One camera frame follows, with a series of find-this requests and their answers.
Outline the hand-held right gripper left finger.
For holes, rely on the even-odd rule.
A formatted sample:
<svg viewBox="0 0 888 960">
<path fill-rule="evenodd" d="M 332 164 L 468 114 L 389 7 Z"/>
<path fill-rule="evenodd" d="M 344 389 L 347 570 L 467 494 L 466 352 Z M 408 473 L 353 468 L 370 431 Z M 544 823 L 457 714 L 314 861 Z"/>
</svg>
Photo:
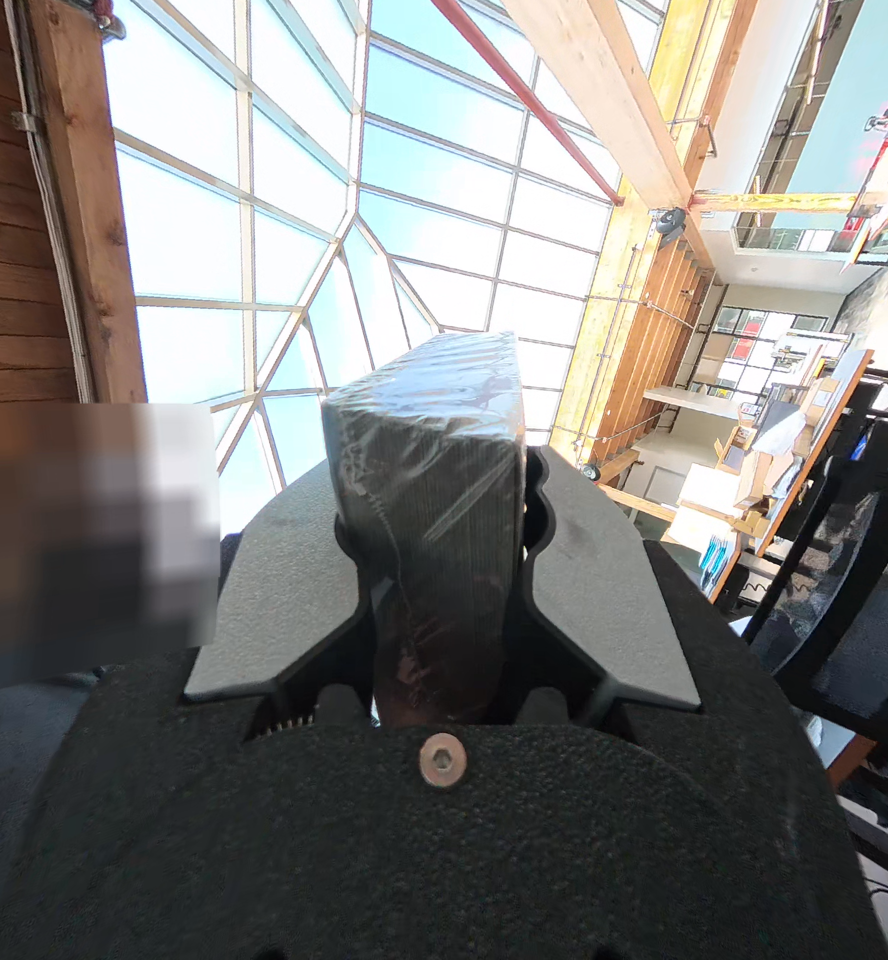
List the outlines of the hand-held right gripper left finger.
<svg viewBox="0 0 888 960">
<path fill-rule="evenodd" d="M 258 695 L 316 703 L 330 686 L 373 691 L 369 592 L 345 538 L 327 461 L 270 500 L 244 528 L 222 587 L 213 641 L 184 695 Z"/>
</svg>

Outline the red pipe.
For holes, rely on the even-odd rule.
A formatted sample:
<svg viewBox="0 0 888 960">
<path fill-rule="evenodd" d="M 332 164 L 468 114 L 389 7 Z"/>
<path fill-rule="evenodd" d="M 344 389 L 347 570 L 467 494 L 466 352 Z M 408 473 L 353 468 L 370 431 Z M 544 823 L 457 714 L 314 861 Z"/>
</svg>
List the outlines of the red pipe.
<svg viewBox="0 0 888 960">
<path fill-rule="evenodd" d="M 513 69 L 503 57 L 497 47 L 491 42 L 478 24 L 464 10 L 458 1 L 432 1 L 438 12 L 448 20 L 450 25 L 462 36 L 465 42 L 474 49 L 527 109 L 545 127 L 552 138 L 562 147 L 566 154 L 589 177 L 596 187 L 604 194 L 612 205 L 619 208 L 625 199 L 620 197 L 611 188 L 605 177 L 598 171 L 590 159 L 582 152 L 578 144 L 560 125 L 555 114 L 552 114 L 537 98 L 534 91 Z"/>
</svg>

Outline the black chair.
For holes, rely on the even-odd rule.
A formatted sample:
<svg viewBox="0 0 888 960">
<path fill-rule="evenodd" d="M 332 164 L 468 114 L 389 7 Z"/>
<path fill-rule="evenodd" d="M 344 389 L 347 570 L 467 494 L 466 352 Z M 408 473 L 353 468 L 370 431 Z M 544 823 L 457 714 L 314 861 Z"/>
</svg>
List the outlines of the black chair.
<svg viewBox="0 0 888 960">
<path fill-rule="evenodd" d="M 888 749 L 888 380 L 862 381 L 743 638 L 796 713 Z"/>
</svg>

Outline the wooden table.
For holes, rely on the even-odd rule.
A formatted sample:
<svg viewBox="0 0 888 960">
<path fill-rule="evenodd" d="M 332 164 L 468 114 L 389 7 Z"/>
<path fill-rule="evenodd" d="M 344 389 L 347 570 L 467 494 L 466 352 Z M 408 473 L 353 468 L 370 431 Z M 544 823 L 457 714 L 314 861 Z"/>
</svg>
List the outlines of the wooden table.
<svg viewBox="0 0 888 960">
<path fill-rule="evenodd" d="M 723 601 L 742 562 L 761 560 L 780 537 L 872 358 L 872 349 L 848 349 L 803 387 L 775 385 L 756 419 L 715 446 L 714 467 L 691 466 L 662 542 L 697 554 L 698 586 L 711 603 Z"/>
</svg>

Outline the wooden ceiling beam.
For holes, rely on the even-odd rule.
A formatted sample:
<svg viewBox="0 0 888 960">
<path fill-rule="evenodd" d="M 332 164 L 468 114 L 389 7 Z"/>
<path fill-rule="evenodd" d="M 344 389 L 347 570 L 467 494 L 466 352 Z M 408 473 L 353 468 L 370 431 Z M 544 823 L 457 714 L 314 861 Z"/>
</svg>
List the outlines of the wooden ceiling beam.
<svg viewBox="0 0 888 960">
<path fill-rule="evenodd" d="M 650 210 L 688 210 L 688 182 L 613 1 L 507 1 L 510 18 Z"/>
</svg>

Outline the black plastic-wrapped box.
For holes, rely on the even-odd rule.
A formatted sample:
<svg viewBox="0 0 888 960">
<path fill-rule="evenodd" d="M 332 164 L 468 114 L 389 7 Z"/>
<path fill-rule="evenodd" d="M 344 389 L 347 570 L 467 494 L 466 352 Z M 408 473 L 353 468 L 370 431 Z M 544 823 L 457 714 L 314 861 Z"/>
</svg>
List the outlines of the black plastic-wrapped box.
<svg viewBox="0 0 888 960">
<path fill-rule="evenodd" d="M 479 722 L 506 662 L 526 430 L 511 332 L 432 337 L 321 408 L 341 526 L 376 627 L 388 727 Z"/>
</svg>

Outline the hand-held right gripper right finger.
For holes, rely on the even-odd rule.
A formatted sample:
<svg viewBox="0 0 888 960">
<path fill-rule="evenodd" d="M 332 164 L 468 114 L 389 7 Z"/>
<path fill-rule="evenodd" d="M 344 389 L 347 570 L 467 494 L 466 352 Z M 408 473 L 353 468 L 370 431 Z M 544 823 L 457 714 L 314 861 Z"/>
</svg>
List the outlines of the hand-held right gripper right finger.
<svg viewBox="0 0 888 960">
<path fill-rule="evenodd" d="M 527 506 L 546 522 L 522 565 L 525 608 L 561 650 L 577 714 L 618 702 L 702 707 L 644 541 L 621 508 L 549 446 L 527 450 Z"/>
</svg>

